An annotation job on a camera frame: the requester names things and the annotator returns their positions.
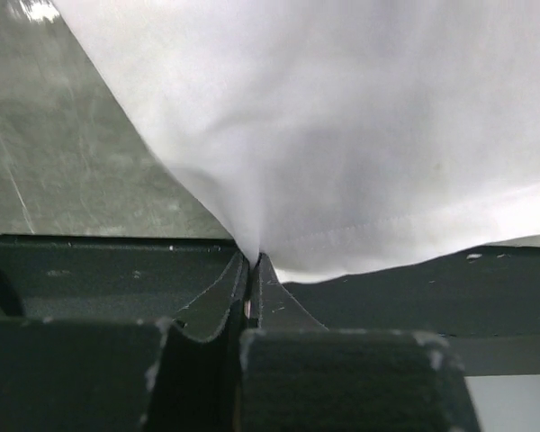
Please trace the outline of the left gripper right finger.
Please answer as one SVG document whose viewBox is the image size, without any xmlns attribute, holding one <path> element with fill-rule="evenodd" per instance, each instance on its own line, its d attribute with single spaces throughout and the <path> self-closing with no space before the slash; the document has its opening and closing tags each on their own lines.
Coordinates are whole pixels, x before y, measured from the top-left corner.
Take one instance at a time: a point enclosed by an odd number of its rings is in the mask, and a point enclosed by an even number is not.
<svg viewBox="0 0 540 432">
<path fill-rule="evenodd" d="M 281 285 L 266 256 L 240 338 L 242 431 L 477 431 L 464 367 L 439 335 L 329 329 Z"/>
</svg>

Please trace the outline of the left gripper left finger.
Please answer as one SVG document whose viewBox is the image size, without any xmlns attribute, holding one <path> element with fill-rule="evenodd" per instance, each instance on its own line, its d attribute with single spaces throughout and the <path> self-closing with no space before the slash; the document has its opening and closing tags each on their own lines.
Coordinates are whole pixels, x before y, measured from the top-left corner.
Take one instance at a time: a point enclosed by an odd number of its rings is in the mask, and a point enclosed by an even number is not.
<svg viewBox="0 0 540 432">
<path fill-rule="evenodd" d="M 178 317 L 0 318 L 0 431 L 230 431 L 248 267 Z"/>
</svg>

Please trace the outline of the white t shirt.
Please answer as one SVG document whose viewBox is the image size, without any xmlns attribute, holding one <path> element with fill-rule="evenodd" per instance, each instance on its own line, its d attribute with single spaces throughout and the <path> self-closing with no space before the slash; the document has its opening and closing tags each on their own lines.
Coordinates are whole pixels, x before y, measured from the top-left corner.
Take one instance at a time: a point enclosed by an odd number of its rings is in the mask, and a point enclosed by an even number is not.
<svg viewBox="0 0 540 432">
<path fill-rule="evenodd" d="M 149 151 L 312 283 L 540 236 L 540 1 L 58 1 Z"/>
</svg>

